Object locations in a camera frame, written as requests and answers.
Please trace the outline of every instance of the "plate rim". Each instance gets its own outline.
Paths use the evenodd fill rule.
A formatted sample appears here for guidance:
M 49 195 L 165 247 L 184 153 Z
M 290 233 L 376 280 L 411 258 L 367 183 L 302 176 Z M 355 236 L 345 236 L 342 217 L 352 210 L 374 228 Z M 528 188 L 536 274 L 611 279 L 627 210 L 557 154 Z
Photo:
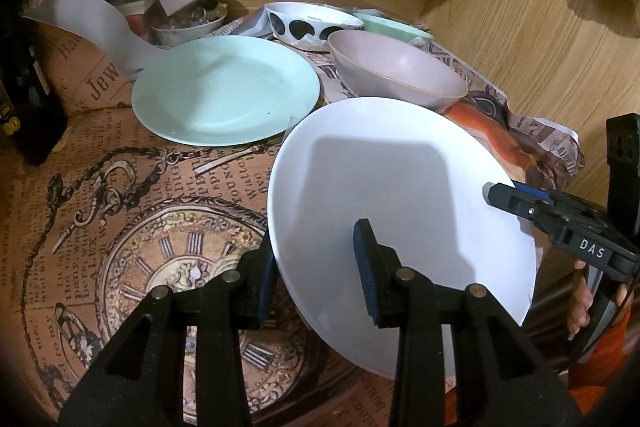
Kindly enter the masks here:
M 482 144 L 480 144 L 473 136 L 471 136 L 468 132 L 466 132 L 464 129 L 462 129 L 462 127 L 460 127 L 457 124 L 455 124 L 454 122 L 448 120 L 446 117 L 444 117 L 442 115 L 439 115 L 436 112 L 433 112 L 433 111 L 431 111 L 429 109 L 417 106 L 417 105 L 409 103 L 409 102 L 403 102 L 401 100 L 395 100 L 395 99 L 391 99 L 391 98 L 361 97 L 361 98 L 349 98 L 347 100 L 340 100 L 340 102 L 335 102 L 335 103 L 332 103 L 332 104 L 330 104 L 328 106 L 320 108 L 318 111 L 316 111 L 316 113 L 319 112 L 320 110 L 324 109 L 324 108 L 329 108 L 329 107 L 333 107 L 333 106 L 340 105 L 340 104 L 345 104 L 346 105 L 347 103 L 356 103 L 356 104 L 357 103 L 370 103 L 369 101 L 373 101 L 373 103 L 379 103 L 377 101 L 380 101 L 380 100 L 385 101 L 384 103 L 390 103 L 390 105 L 408 104 L 408 105 L 410 105 L 412 107 L 428 111 L 429 113 L 431 113 L 432 115 L 434 115 L 436 117 L 442 118 L 444 120 L 444 122 L 445 122 L 445 125 L 450 124 L 452 126 L 451 128 L 455 129 L 455 132 L 460 131 L 461 133 L 464 134 L 464 136 L 467 136 L 468 138 L 470 138 L 472 140 L 472 142 L 469 142 L 469 143 L 470 144 L 475 144 L 475 145 L 472 145 L 472 147 L 476 148 L 479 153 L 486 155 L 487 158 L 491 158 L 491 160 L 494 161 L 496 166 L 499 167 L 500 171 L 503 172 L 503 174 L 505 176 L 505 179 L 506 179 L 506 182 L 508 182 L 508 184 L 510 184 L 510 185 L 513 185 L 509 175 L 504 170 L 504 168 L 500 165 L 498 160 L 496 160 L 494 158 L 494 156 L 482 146 Z M 282 146 L 280 147 L 280 151 L 278 151 L 278 155 L 276 156 L 276 159 L 274 161 L 273 167 L 271 168 L 269 190 L 267 191 L 267 222 L 268 222 L 267 224 L 268 224 L 268 230 L 269 230 L 269 234 L 270 234 L 270 238 L 271 238 L 271 248 L 272 248 L 273 255 L 274 255 L 274 258 L 276 260 L 276 263 L 278 264 L 278 270 L 280 272 L 280 276 L 282 277 L 283 282 L 285 283 L 285 286 L 287 287 L 287 291 L 289 292 L 292 301 L 294 302 L 294 304 L 298 308 L 298 310 L 300 312 L 300 315 L 310 325 L 312 330 L 314 330 L 322 338 L 322 340 L 324 340 L 328 344 L 328 346 L 330 346 L 332 349 L 335 349 L 338 353 L 340 353 L 346 359 L 350 360 L 352 363 L 355 363 L 355 362 L 353 362 L 351 357 L 348 357 L 347 354 L 345 354 L 343 349 L 337 349 L 336 347 L 334 347 L 334 345 L 333 345 L 333 344 L 335 344 L 334 343 L 334 339 L 332 338 L 332 336 L 330 334 L 328 334 L 329 331 L 326 328 L 322 327 L 322 324 L 320 324 L 318 321 L 316 321 L 316 318 L 311 313 L 309 313 L 309 310 L 305 305 L 302 305 L 302 306 L 300 305 L 300 301 L 301 301 L 300 294 L 298 293 L 298 291 L 296 289 L 292 289 L 292 285 L 290 284 L 291 278 L 289 277 L 287 269 L 282 269 L 281 262 L 280 262 L 280 253 L 279 253 L 278 247 L 277 247 L 278 234 L 277 234 L 277 232 L 275 232 L 275 228 L 273 226 L 273 217 L 272 217 L 273 216 L 273 212 L 272 212 L 272 209 L 273 209 L 273 197 L 274 197 L 273 195 L 274 195 L 275 191 L 271 187 L 271 181 L 274 179 L 273 178 L 273 174 L 274 174 L 274 172 L 276 172 L 276 168 L 277 168 L 278 163 L 279 163 L 278 160 L 281 158 L 282 151 L 287 146 L 287 141 L 289 141 L 289 143 L 292 143 L 289 140 L 289 138 L 291 136 L 293 136 L 294 133 L 300 132 L 300 130 L 302 128 L 303 127 L 296 126 L 293 129 L 293 131 L 290 133 L 289 137 L 287 137 L 287 140 L 285 140 L 284 143 L 282 144 Z M 535 241 L 534 241 L 534 238 L 533 238 L 533 233 L 531 233 L 531 244 L 532 244 L 532 248 L 531 248 L 531 252 L 530 253 L 532 254 L 532 260 L 534 261 L 534 266 L 535 266 L 536 265 L 535 264 L 536 244 L 535 244 Z M 530 281 L 530 287 L 527 288 L 527 294 L 528 294 L 528 297 L 529 297 L 529 306 L 524 310 L 524 313 L 522 314 L 522 317 L 518 317 L 517 319 L 514 319 L 514 320 L 516 320 L 516 322 L 519 325 L 523 324 L 524 319 L 526 318 L 526 315 L 527 315 L 527 313 L 529 312 L 529 309 L 530 309 L 530 299 L 532 298 L 532 295 L 533 295 L 533 291 L 534 291 L 535 283 L 536 283 L 536 276 L 537 276 L 537 273 L 536 273 L 535 269 L 534 269 L 534 272 L 533 272 L 532 275 L 533 275 L 533 277 L 531 278 L 531 281 Z M 394 378 L 394 373 L 393 374 L 386 373 L 384 371 L 381 371 L 379 368 L 373 367 L 370 364 L 367 364 L 367 365 L 357 364 L 357 365 L 359 365 L 360 367 L 362 367 L 366 371 L 369 371 L 369 372 L 374 373 L 376 375 L 380 375 L 381 377 Z

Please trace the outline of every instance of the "clock face print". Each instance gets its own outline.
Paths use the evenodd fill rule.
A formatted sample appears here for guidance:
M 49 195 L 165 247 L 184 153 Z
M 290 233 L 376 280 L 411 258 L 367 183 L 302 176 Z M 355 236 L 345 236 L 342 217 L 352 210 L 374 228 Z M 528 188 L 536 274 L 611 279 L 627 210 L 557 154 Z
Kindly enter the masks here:
M 116 238 L 98 276 L 97 315 L 106 343 L 154 286 L 199 288 L 259 247 L 266 219 L 216 198 L 170 200 L 144 212 Z M 196 419 L 196 328 L 185 345 L 184 416 Z M 305 362 L 308 330 L 279 283 L 266 327 L 240 332 L 242 370 L 252 414 L 283 397 Z

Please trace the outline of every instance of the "mint green bowl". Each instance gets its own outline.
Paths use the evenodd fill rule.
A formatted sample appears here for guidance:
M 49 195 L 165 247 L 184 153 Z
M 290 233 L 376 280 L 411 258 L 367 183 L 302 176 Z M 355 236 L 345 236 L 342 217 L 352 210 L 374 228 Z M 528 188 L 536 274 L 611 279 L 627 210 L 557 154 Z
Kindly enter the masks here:
M 402 42 L 412 41 L 416 37 L 422 37 L 429 42 L 433 40 L 433 37 L 427 32 L 423 32 L 422 30 L 409 26 L 408 24 L 392 21 L 383 17 L 365 15 L 363 13 L 354 13 L 354 15 L 364 22 L 364 31 L 366 32 L 386 35 Z

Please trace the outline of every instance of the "yellow label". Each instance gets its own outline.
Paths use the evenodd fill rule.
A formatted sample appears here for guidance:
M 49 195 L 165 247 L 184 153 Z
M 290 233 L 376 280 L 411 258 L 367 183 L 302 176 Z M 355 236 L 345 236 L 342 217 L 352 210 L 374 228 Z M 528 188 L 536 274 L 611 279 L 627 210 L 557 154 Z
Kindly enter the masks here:
M 18 129 L 20 129 L 20 120 L 14 116 L 2 126 L 2 130 L 4 130 L 7 136 L 11 136 L 14 132 L 18 131 Z

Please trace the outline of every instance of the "black clip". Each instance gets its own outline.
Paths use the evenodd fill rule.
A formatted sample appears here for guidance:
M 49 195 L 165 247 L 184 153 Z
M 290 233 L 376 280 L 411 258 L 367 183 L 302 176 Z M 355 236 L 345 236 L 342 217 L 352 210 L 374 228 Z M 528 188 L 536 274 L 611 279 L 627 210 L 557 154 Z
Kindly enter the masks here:
M 454 427 L 575 425 L 573 398 L 487 288 L 434 285 L 379 245 L 367 219 L 353 244 L 369 314 L 379 328 L 400 328 L 391 427 L 444 425 L 442 324 L 454 344 Z
M 491 206 L 531 221 L 553 247 L 596 267 L 611 279 L 628 282 L 640 266 L 640 251 L 621 234 L 596 203 L 556 190 L 536 190 L 513 182 L 489 189 Z
M 248 427 L 238 330 L 258 330 L 277 268 L 268 237 L 199 289 L 157 286 L 100 352 L 60 413 L 61 427 L 186 427 L 182 374 L 188 326 L 196 334 L 199 425 Z

